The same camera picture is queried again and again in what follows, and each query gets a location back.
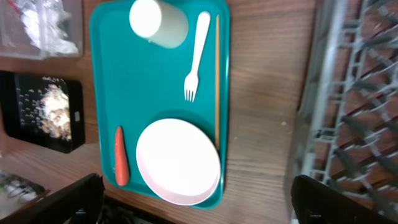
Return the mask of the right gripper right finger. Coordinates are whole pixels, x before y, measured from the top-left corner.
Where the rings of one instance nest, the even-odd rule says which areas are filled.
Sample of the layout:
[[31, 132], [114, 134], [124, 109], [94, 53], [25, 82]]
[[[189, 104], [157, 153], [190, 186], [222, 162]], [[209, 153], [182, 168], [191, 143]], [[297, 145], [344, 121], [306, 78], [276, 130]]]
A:
[[290, 195], [299, 224], [396, 224], [307, 175], [294, 178]]

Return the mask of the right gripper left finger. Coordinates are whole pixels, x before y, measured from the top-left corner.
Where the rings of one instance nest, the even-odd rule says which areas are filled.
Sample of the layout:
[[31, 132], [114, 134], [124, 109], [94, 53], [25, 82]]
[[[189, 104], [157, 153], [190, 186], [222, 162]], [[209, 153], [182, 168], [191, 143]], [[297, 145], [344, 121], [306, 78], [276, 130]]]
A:
[[83, 223], [95, 224], [104, 202], [103, 177], [92, 173], [37, 203], [1, 220], [3, 224], [76, 223], [76, 213], [85, 212]]

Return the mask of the white napkin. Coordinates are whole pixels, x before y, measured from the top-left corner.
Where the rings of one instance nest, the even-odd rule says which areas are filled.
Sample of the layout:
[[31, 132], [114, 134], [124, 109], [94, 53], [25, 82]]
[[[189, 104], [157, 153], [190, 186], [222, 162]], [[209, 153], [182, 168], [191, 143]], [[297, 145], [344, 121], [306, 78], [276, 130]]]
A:
[[50, 55], [77, 55], [77, 45], [68, 40], [61, 24], [72, 18], [62, 0], [17, 1], [24, 30], [31, 44]]

